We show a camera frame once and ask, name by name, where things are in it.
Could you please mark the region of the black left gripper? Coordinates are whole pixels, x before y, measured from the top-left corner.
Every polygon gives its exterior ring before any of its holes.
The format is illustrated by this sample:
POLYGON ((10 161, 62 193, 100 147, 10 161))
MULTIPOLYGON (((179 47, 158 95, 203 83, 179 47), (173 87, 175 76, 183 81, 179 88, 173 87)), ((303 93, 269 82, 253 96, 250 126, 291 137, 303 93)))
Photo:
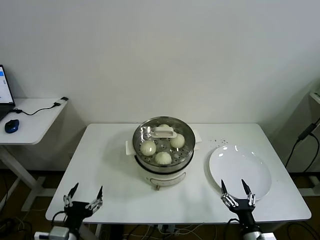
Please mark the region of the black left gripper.
POLYGON ((79 186, 76 183, 67 195, 63 196, 64 212, 66 214, 65 226, 81 226, 83 220, 93 215, 103 205, 103 186, 100 187, 97 197, 92 202, 73 201, 72 198, 79 186))

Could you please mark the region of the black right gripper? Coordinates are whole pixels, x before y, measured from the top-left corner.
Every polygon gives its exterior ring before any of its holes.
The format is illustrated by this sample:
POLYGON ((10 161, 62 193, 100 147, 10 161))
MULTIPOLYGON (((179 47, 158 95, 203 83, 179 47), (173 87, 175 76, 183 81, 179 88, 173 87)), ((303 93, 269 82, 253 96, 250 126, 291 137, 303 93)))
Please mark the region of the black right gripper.
POLYGON ((231 208, 232 213, 237 215, 240 224, 246 228, 253 228, 256 226, 256 222, 252 214, 256 205, 256 196, 252 193, 244 179, 241 179, 241 183, 245 194, 247 195, 247 199, 235 200, 231 195, 229 195, 226 185, 221 179, 221 200, 228 208, 231 208))

